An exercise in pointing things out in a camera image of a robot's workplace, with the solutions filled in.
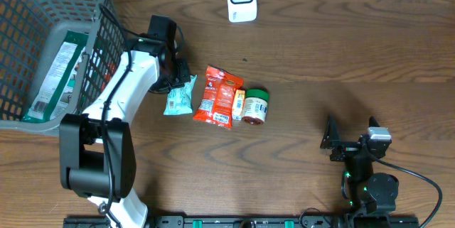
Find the light teal snack packet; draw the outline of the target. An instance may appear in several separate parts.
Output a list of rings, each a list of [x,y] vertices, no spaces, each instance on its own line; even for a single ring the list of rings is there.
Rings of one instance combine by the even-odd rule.
[[[167,96],[165,116],[178,116],[192,114],[192,92],[197,80],[197,75],[191,75],[190,81],[183,87],[172,89]]]

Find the green-lid white jar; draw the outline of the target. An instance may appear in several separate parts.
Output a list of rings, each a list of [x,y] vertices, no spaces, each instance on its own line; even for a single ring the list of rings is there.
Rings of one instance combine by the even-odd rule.
[[[246,91],[242,120],[248,124],[263,124],[267,116],[269,93],[261,89]]]

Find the green white 3M package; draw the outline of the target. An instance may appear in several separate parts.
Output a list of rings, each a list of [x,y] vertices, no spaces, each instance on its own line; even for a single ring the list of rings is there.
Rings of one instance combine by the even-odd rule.
[[[87,34],[67,32],[23,122],[44,123],[65,111],[72,98],[87,39]]]

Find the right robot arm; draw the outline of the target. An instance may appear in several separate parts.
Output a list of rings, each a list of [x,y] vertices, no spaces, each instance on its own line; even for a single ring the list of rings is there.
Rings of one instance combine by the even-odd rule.
[[[398,179],[373,170],[373,162],[385,157],[391,143],[390,132],[373,116],[369,118],[367,132],[357,141],[341,139],[336,120],[328,117],[320,148],[331,151],[331,161],[344,163],[343,196],[352,202],[354,210],[364,215],[396,210]]]

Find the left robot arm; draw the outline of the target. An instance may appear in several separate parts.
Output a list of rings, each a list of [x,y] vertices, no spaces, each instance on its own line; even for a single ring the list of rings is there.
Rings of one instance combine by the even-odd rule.
[[[128,50],[101,95],[81,114],[67,114],[59,126],[60,182],[95,204],[97,217],[66,217],[64,227],[297,227],[331,221],[322,214],[300,218],[190,218],[157,216],[133,188],[137,162],[129,124],[149,88],[156,85],[162,54],[139,41]]]

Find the orange-red snack bag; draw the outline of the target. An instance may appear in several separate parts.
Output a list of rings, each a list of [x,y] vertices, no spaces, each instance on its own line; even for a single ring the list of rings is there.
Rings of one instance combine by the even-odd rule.
[[[209,65],[203,97],[193,119],[231,129],[235,93],[243,84],[241,77]]]

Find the small yellow-orange packet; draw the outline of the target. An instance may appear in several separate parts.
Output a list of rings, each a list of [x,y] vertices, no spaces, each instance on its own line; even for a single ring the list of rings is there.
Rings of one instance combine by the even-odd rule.
[[[245,103],[245,91],[237,89],[235,92],[234,102],[232,104],[232,119],[240,121]]]

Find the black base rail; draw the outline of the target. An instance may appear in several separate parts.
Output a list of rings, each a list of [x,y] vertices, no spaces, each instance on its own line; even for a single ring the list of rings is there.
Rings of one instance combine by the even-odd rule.
[[[324,228],[324,227],[347,227],[341,220],[331,221],[316,215],[307,215],[302,219],[291,217],[277,218],[190,218],[182,216],[157,216],[146,221],[146,227],[150,228]],[[415,228],[418,221],[415,217],[366,217],[356,218],[356,227],[391,227],[391,228]]]

